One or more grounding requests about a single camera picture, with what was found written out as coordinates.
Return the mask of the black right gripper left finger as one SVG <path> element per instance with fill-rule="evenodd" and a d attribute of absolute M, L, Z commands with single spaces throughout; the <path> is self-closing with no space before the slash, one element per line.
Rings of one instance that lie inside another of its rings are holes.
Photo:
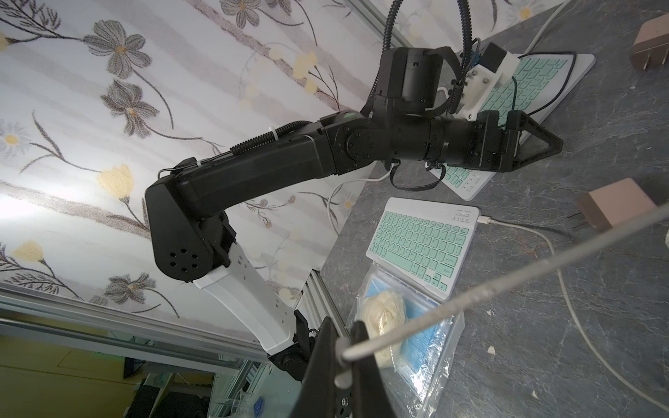
<path fill-rule="evenodd" d="M 326 317 L 322 322 L 315 342 L 315 351 L 309 360 L 302 390 L 289 415 L 290 418 L 332 418 L 336 415 L 337 340 L 336 327 L 332 319 Z"/>

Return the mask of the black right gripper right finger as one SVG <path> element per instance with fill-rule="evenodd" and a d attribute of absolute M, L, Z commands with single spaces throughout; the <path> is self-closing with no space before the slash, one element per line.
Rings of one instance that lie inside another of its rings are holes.
<path fill-rule="evenodd" d="M 374 355 L 351 363 L 352 416 L 390 418 L 395 413 L 387 397 Z"/>

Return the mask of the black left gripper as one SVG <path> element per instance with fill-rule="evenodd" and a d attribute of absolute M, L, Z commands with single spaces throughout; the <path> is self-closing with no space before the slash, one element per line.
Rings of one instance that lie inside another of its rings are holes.
<path fill-rule="evenodd" d="M 454 119 L 448 125 L 444 163 L 484 172 L 511 172 L 562 152 L 564 141 L 524 111 L 509 112 L 509 127 L 500 127 L 498 111 L 483 111 L 474 121 Z M 524 134 L 543 147 L 523 150 Z M 525 158 L 516 158 L 519 153 Z"/>

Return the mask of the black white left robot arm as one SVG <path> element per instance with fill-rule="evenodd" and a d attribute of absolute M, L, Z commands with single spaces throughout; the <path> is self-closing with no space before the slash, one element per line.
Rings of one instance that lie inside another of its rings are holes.
<path fill-rule="evenodd" d="M 523 111 L 501 121 L 479 111 L 482 85 L 468 80 L 473 38 L 460 2 L 463 52 L 394 48 L 400 3 L 392 3 L 383 53 L 360 111 L 296 121 L 206 160 L 189 158 L 146 189 L 155 264 L 171 279 L 211 294 L 249 329 L 275 367 L 302 381 L 315 346 L 308 322 L 281 302 L 251 266 L 226 211 L 247 200 L 312 179 L 382 162 L 404 161 L 513 172 L 561 152 L 562 140 Z"/>

